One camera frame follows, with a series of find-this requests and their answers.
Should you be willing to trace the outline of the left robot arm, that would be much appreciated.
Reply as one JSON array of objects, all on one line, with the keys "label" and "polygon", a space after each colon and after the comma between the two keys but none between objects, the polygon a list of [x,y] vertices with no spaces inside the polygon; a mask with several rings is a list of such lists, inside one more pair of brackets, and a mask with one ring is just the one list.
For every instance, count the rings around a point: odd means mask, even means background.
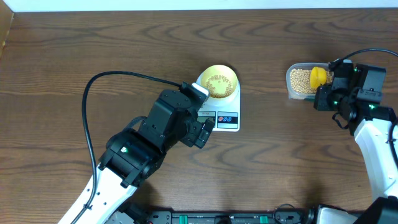
[{"label": "left robot arm", "polygon": [[208,90],[164,90],[148,116],[139,118],[138,130],[128,126],[106,144],[90,182],[60,223],[105,223],[134,192],[160,168],[167,151],[181,142],[202,148],[214,122],[198,120],[198,110],[207,100]]}]

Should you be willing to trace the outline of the yellow measuring scoop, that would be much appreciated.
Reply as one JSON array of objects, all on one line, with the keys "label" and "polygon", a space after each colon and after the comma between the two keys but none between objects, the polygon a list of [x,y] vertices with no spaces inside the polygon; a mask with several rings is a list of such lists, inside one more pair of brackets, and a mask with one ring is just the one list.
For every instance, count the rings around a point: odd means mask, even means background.
[{"label": "yellow measuring scoop", "polygon": [[310,73],[310,88],[316,90],[327,81],[327,72],[324,68],[313,67]]}]

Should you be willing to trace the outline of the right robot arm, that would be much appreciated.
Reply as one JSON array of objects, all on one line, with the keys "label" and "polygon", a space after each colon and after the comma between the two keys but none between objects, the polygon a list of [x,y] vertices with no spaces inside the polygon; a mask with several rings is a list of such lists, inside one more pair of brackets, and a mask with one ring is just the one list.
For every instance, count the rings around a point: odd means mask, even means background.
[{"label": "right robot arm", "polygon": [[329,65],[330,84],[317,88],[314,107],[342,117],[364,158],[373,197],[360,216],[321,206],[315,223],[397,223],[397,116],[381,106],[386,69],[348,60]]}]

